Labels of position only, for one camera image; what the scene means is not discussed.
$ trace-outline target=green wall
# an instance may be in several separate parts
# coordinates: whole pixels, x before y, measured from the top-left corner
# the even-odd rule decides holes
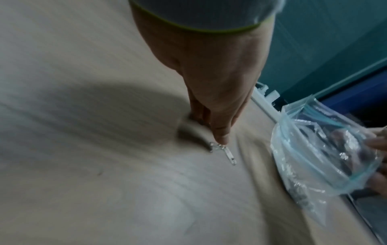
[[[383,65],[387,0],[289,0],[259,81],[293,102]]]

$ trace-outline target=hand holding plastic bag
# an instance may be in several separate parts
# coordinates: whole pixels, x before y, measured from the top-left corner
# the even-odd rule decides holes
[[[333,196],[364,188],[382,157],[364,144],[368,129],[313,97],[282,108],[271,149],[284,185],[294,201],[325,225]]]

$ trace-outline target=wooden surface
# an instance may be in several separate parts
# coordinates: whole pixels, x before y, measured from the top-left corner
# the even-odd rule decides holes
[[[183,81],[150,53],[125,0],[0,0],[0,54],[0,244],[374,241],[340,200],[331,229],[304,218],[273,172],[274,124],[256,105],[235,126],[235,167],[177,137],[184,125],[212,140],[182,120]]]

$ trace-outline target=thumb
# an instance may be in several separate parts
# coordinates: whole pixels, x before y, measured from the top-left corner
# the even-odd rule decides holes
[[[219,144],[228,144],[233,113],[211,112],[211,131]]]

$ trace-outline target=clear plastic bag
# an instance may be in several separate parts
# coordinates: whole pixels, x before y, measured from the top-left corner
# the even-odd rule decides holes
[[[364,188],[382,157],[364,145],[375,135],[313,97],[282,108],[271,138],[275,162],[289,194],[325,225],[333,196]]]

